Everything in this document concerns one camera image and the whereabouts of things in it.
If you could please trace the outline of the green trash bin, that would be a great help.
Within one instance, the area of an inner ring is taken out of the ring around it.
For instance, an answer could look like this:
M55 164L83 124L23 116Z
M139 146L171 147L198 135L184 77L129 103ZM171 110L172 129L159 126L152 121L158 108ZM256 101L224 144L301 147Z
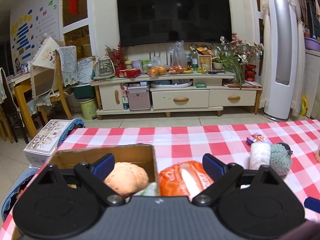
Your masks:
M85 120L94 120L98 117L96 113L98 110L96 98L79 99L78 102Z

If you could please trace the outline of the bag of oranges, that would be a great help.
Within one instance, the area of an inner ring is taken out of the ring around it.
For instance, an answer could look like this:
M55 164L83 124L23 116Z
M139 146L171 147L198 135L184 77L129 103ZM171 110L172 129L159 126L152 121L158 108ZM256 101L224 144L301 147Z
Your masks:
M168 71L168 67L163 63L148 63L146 72L149 76L155 77L165 75Z

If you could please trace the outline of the cardboard box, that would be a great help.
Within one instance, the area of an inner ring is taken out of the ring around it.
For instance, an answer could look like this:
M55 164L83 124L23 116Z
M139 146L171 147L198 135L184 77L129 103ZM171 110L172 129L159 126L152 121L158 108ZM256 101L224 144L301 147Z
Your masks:
M70 169L82 162L92 164L108 153L114 156L116 163L133 163L143 168L148 174L150 183L158 182L155 150L152 145L147 144L58 150L47 159L46 163L55 164L59 169Z

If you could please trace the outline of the pink storage box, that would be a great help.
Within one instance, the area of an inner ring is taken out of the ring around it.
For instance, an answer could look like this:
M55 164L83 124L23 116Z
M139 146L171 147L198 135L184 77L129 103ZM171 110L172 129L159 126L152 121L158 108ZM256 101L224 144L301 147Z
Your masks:
M129 107L133 111L151 109L148 86L129 87L127 89Z

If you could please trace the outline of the artificial flower bouquet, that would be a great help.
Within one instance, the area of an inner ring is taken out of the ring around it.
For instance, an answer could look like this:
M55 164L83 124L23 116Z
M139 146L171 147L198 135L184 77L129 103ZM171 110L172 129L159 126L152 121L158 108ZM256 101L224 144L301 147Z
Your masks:
M262 43L250 43L240 39L237 33L232 33L229 41L220 37L220 45L214 49L214 63L222 64L222 68L236 75L236 82L242 86L245 81L245 68L251 62L260 61L264 52Z

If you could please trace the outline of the orange tissue pack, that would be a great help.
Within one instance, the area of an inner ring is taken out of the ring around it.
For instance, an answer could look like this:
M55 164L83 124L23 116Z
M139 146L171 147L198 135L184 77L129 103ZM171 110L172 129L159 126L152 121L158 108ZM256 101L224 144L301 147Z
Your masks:
M190 201L214 183L198 161L186 161L167 167L158 175L163 197L187 196Z

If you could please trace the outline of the green white towel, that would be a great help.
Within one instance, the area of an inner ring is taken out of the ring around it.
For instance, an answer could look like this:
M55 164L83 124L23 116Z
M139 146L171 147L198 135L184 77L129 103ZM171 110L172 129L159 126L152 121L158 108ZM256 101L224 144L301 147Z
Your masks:
M135 196L155 197L159 196L158 184L156 182L148 183L147 187L134 194Z

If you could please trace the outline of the peach plush toy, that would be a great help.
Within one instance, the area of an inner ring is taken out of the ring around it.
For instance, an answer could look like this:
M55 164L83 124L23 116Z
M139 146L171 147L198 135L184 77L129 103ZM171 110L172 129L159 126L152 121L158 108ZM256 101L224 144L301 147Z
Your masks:
M112 172L104 179L104 184L123 198L145 189L148 183L146 171L128 162L115 163Z

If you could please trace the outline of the framed picture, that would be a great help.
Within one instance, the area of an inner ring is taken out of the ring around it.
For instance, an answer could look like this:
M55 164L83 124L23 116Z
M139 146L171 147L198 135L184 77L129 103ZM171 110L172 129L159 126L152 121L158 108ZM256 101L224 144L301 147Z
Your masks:
M212 56L211 55L199 55L198 56L198 69L197 71L202 74L206 74L212 71Z

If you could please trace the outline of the red vase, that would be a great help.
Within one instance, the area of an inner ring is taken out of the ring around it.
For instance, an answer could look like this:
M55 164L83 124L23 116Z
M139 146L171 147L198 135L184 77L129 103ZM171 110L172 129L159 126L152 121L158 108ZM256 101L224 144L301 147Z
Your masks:
M245 80L249 82L255 81L255 75L256 75L256 65L254 64L247 64L245 67Z

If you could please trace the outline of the purple vinda tissue pack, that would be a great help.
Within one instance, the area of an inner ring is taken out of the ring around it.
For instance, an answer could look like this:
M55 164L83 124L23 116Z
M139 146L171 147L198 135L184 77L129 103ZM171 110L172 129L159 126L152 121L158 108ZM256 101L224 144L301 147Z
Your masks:
M255 142L265 142L272 145L272 142L268 138L260 135L259 133L254 133L246 139L246 144L249 146L251 146Z

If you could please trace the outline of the red gift box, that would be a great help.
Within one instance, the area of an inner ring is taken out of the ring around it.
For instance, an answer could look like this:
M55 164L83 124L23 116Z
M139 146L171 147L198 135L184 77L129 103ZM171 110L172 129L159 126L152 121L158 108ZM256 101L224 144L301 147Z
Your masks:
M137 68L117 70L116 76L119 78L134 79L141 74L141 70Z

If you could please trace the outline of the white plush sock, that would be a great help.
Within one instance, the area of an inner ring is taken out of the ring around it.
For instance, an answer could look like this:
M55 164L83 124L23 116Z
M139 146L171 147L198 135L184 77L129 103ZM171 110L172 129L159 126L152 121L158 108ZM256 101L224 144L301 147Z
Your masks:
M266 142L254 142L251 145L249 169L258 170L261 165L270 164L271 145Z

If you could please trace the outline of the grey green knitted toy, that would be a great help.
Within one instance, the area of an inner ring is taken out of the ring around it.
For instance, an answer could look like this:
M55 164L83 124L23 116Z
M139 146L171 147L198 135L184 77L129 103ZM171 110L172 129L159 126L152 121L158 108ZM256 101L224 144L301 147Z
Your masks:
M292 166L292 150L285 142L278 142L270 148L270 166L281 177L288 175Z

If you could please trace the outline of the white printed carton box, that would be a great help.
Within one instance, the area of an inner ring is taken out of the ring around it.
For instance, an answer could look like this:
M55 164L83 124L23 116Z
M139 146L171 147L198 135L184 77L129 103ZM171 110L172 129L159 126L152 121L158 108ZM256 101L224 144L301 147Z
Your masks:
M37 133L23 150L31 166L40 168L46 162L70 123L71 120L53 119Z

